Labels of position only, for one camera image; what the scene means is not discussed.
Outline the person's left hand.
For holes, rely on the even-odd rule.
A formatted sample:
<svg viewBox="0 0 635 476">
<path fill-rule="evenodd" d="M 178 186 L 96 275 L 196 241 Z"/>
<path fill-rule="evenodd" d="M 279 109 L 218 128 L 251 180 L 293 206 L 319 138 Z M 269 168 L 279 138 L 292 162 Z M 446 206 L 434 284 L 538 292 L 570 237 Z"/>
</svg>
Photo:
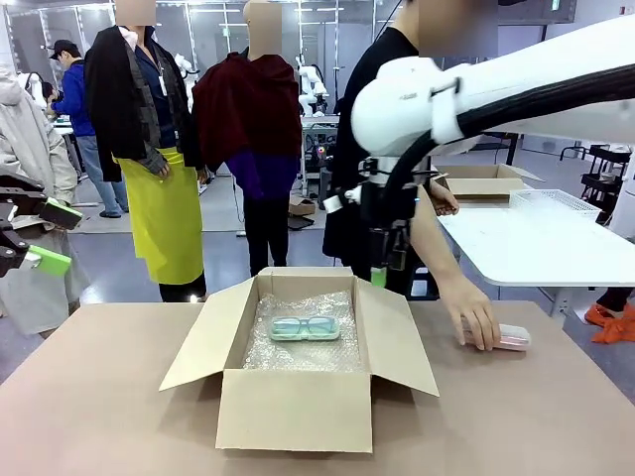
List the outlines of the person's left hand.
<svg viewBox="0 0 635 476">
<path fill-rule="evenodd" d="M 500 326 L 489 298 L 462 273 L 439 281 L 441 300 L 449 312 L 461 346 L 471 342 L 481 351 L 491 351 L 500 342 Z"/>
</svg>

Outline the person's right hand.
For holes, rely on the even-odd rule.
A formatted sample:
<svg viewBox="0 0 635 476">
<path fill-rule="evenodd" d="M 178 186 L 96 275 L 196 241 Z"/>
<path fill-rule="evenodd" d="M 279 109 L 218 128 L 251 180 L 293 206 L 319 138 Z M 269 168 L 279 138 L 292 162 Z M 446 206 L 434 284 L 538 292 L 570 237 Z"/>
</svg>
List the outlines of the person's right hand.
<svg viewBox="0 0 635 476">
<path fill-rule="evenodd" d="M 446 187 L 434 180 L 430 183 L 430 197 L 437 216 L 458 214 L 459 203 L 457 199 Z"/>
</svg>

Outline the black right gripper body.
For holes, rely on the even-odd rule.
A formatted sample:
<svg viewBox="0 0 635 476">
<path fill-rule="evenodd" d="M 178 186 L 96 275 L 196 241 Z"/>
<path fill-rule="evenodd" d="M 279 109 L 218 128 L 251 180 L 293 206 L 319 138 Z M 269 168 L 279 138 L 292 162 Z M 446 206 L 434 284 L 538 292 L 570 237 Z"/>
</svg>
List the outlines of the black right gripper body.
<svg viewBox="0 0 635 476">
<path fill-rule="evenodd" d="M 396 223 L 414 217 L 416 185 L 407 183 L 386 197 L 386 189 L 376 183 L 364 183 L 361 189 L 360 216 L 370 229 L 391 229 Z"/>
</svg>

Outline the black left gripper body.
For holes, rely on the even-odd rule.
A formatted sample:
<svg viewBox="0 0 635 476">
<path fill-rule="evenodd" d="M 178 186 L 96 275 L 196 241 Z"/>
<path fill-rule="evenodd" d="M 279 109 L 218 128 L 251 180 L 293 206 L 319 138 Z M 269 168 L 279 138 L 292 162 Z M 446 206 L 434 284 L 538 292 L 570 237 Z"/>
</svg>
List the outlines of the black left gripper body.
<svg viewBox="0 0 635 476">
<path fill-rule="evenodd" d="M 1 174 L 1 277 L 18 269 L 29 250 L 12 220 L 20 215 L 38 216 L 47 201 L 41 184 L 17 174 Z"/>
</svg>

